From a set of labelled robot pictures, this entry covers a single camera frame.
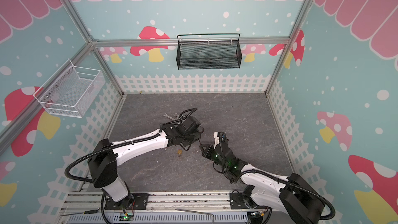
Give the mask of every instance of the white picket fence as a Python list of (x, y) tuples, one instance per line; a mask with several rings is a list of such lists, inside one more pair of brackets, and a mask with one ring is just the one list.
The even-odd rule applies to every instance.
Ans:
[(140, 75), (138, 78), (135, 76), (122, 78), (116, 76), (119, 85), (124, 92), (128, 93), (214, 93), (214, 92), (233, 92), (233, 93), (261, 93), (267, 89), (271, 75), (263, 77), (255, 77), (254, 75), (247, 77), (246, 75), (240, 77), (236, 75), (226, 77), (214, 75), (207, 77), (199, 77), (196, 75), (192, 77), (188, 75), (183, 77), (155, 77)]
[[(271, 107), (276, 114), (277, 123), (281, 129), (282, 138), (288, 149), (293, 166), (318, 194), (332, 202), (334, 196), (326, 192), (326, 181), (321, 179), (318, 174), (320, 167), (314, 165), (314, 154), (308, 152), (308, 143), (303, 140), (304, 133), (299, 131), (300, 124), (295, 122), (296, 116), (291, 114), (292, 108), (288, 106), (288, 100), (285, 100), (285, 94), (282, 93), (279, 81), (275, 82), (269, 96)], [(323, 223), (341, 224), (342, 216), (340, 212), (336, 211), (336, 216), (333, 219), (325, 220)]]
[[(67, 179), (64, 171), (77, 158), (94, 150), (97, 142), (102, 139), (107, 123), (119, 100), (119, 94), (112, 84), (107, 83), (106, 88), (103, 88), (102, 91), (103, 95), (99, 96), (99, 102), (95, 102), (95, 109), (90, 109), (92, 116), (86, 117), (87, 124), (81, 126), (82, 133), (76, 135), (76, 144), (69, 146), (70, 154), (62, 157), (64, 166), (55, 169), (57, 178), (47, 183), (49, 187), (47, 195), (37, 199), (40, 203), (39, 210), (27, 216), (31, 224), (54, 223), (68, 193), (77, 190), (78, 183)], [(82, 176), (86, 171), (87, 162), (82, 162), (72, 169), (71, 174)]]

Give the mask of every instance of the black mounting plate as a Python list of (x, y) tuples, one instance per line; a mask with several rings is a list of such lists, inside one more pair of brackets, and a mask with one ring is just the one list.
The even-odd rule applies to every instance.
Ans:
[[(148, 203), (148, 196), (149, 194), (145, 193), (132, 193), (134, 197), (134, 205), (132, 207), (133, 210), (145, 210), (147, 208), (147, 203)], [(114, 201), (112, 201), (112, 198), (109, 197), (109, 199), (105, 203), (105, 210), (122, 210), (120, 207), (114, 204)]]
[(267, 206), (256, 206), (255, 208), (249, 208), (243, 201), (242, 193), (229, 193), (229, 201), (231, 209), (266, 209)]

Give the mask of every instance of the mushroom illustration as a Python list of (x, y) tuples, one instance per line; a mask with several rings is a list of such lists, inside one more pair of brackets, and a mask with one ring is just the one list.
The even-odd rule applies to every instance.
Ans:
[[(296, 38), (296, 42), (293, 43), (293, 47), (290, 50), (289, 54), (287, 55), (287, 58), (283, 64), (287, 69), (290, 68), (290, 62), (293, 57), (295, 58), (296, 65), (300, 66), (302, 58), (304, 56), (304, 44), (305, 44), (304, 32), (300, 30)], [(283, 47), (284, 47), (283, 44), (277, 44), (274, 47), (272, 47), (272, 49), (269, 51), (269, 54), (272, 56), (279, 55), (281, 54)]]
[(344, 152), (347, 151), (352, 141), (352, 128), (348, 117), (332, 112), (318, 112), (317, 117), (319, 122), (326, 126), (319, 130), (323, 140), (330, 143), (331, 139), (336, 136), (340, 148)]
[[(15, 162), (5, 161), (0, 162), (0, 181), (12, 171), (15, 167)], [(11, 200), (15, 191), (17, 191), (16, 183), (4, 184), (0, 183), (0, 207), (4, 207)]]
[(351, 155), (348, 164), (371, 191), (354, 191), (365, 215), (374, 224), (398, 220), (398, 173), (366, 158)]
[(264, 44), (250, 44), (241, 48), (242, 54), (246, 55), (244, 62), (254, 61), (254, 53), (265, 54), (266, 46)]
[[(170, 39), (163, 31), (152, 26), (146, 26), (142, 29), (137, 39)], [(150, 62), (161, 62), (164, 57), (160, 53), (160, 48), (173, 50), (175, 46), (149, 46), (149, 47), (132, 47), (130, 53), (134, 56), (141, 56), (148, 52)]]
[(111, 61), (113, 63), (122, 62), (122, 59), (120, 59), (118, 54), (127, 55), (127, 51), (123, 47), (101, 47), (99, 51), (105, 60), (109, 61), (109, 57), (111, 57)]
[[(11, 92), (4, 99), (7, 125), (33, 100), (33, 93), (40, 87), (23, 87)], [(11, 143), (11, 149), (15, 156), (26, 155), (33, 147), (37, 130), (41, 131), (47, 139), (52, 139), (61, 125), (61, 119), (47, 113), (42, 108), (36, 116), (28, 123), (23, 131)]]

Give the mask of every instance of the white mesh basket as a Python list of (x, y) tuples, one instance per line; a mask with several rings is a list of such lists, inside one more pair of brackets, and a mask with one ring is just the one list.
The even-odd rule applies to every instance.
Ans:
[(71, 65), (44, 92), (41, 86), (33, 96), (49, 114), (82, 118), (104, 84), (101, 70)]

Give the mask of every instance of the wrench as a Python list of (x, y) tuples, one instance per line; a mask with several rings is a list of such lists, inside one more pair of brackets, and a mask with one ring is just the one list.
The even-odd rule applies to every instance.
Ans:
[(163, 116), (165, 116), (165, 117), (171, 119), (172, 121), (176, 120), (175, 118), (168, 116), (167, 113), (163, 114)]

